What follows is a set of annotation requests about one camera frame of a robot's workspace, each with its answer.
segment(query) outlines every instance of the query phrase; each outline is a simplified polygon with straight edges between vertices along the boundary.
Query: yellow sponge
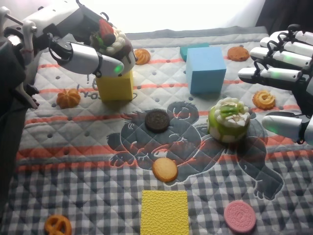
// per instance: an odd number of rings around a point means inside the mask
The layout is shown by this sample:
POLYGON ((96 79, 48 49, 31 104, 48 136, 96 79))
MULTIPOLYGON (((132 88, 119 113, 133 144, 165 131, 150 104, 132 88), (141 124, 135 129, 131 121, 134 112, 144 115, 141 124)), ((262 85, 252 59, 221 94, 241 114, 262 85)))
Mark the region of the yellow sponge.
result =
POLYGON ((132 100, 133 99, 133 71, 121 77, 96 78, 99 95, 102 101, 132 100))
POLYGON ((142 192, 141 235, 188 235, 186 191, 142 192))

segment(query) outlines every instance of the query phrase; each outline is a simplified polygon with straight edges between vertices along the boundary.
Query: checkered fabric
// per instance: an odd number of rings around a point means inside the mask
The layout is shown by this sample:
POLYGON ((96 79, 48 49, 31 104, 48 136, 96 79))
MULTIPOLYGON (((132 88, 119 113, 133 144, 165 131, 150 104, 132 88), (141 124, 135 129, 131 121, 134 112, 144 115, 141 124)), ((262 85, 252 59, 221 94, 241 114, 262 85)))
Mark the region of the checkered fabric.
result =
POLYGON ((238 71, 253 66, 251 58, 225 59, 219 96, 188 91, 180 46, 209 42, 226 56, 231 47, 251 50, 268 36, 219 35, 132 40, 135 48, 149 50, 151 61, 134 67, 131 102, 102 103, 93 75, 71 73, 43 53, 35 81, 40 106, 26 114, 0 234, 43 235, 47 218, 62 214, 73 235, 137 235, 143 190, 185 190, 191 235, 231 235, 224 208, 234 200, 253 207, 256 235, 312 235, 313 147, 267 132, 261 120, 269 111, 251 100, 267 89, 276 96, 276 111, 299 113, 293 95, 241 82, 238 71), (57 93, 72 88, 80 92, 80 104, 60 109, 57 93), (221 144, 207 133, 207 110, 227 96, 251 108, 239 145, 221 144), (155 108, 171 116, 170 128, 158 135, 142 121, 155 108), (179 169, 168 184, 151 171, 153 161, 165 156, 179 169))

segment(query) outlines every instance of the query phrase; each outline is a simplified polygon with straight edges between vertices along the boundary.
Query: gray fabric border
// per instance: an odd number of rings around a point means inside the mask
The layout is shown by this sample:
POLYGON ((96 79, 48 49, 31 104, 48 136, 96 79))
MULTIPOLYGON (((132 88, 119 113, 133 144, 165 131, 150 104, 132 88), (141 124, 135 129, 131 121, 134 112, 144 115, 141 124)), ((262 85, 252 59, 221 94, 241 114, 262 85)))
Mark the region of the gray fabric border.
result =
POLYGON ((155 39, 155 38, 189 38, 189 37, 210 37, 225 36, 231 34, 251 34, 251 33, 268 33, 264 26, 259 27, 230 27, 230 28, 213 28, 204 30, 185 30, 173 31, 169 29, 159 30, 146 33, 126 33, 130 40, 138 39, 155 39))

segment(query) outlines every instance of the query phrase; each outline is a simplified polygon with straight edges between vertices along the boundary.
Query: pink cookie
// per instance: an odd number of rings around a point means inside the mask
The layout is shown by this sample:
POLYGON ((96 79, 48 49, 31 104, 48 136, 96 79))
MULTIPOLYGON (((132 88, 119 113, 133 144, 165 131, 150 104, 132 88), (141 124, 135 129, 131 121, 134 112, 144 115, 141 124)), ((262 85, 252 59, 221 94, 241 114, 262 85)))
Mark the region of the pink cookie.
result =
POLYGON ((233 201, 224 210, 226 224, 237 233, 249 233, 256 223, 253 208, 243 201, 233 201))

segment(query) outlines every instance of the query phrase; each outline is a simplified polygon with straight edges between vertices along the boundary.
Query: robotic arm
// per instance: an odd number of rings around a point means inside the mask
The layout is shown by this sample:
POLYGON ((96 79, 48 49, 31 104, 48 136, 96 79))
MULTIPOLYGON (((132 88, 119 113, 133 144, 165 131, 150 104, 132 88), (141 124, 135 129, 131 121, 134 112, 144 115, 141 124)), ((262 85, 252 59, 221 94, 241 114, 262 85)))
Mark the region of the robotic arm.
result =
MULTIPOLYGON (((34 89, 24 91, 21 81, 25 79, 25 74, 21 71, 25 69, 25 65, 31 63, 40 50, 45 48, 49 49, 58 65, 75 73, 95 74, 97 77, 116 77, 130 71, 135 65, 135 56, 133 47, 125 34, 122 34, 124 42, 126 41, 124 51, 119 51, 117 56, 100 53, 90 46, 90 36, 99 31, 100 20, 105 20, 116 35, 117 30, 109 23, 109 17, 105 13, 102 12, 99 15, 81 4, 79 0, 61 1, 38 9, 22 21, 11 16, 9 9, 1 7, 0 55, 5 50, 10 50, 10 56, 6 60, 14 63, 20 72, 19 78, 16 79, 17 84, 7 85, 6 82, 0 82, 4 84, 3 89, 10 90, 23 104, 37 109, 38 103, 31 96, 38 91, 34 89), (7 19, 14 21, 17 25, 4 29, 4 22, 7 19), (63 37, 69 33, 84 44, 65 42, 63 37)), ((113 43, 114 40, 111 40, 107 46, 113 43)), ((7 76, 12 74, 11 70, 3 69, 5 71, 1 72, 7 76)))
POLYGON ((303 114, 271 112, 263 118, 262 125, 299 144, 306 141, 313 145, 313 34, 299 28, 290 25, 288 31, 262 39, 262 47, 251 51, 255 67, 241 69, 238 76, 247 83, 292 91, 303 114))

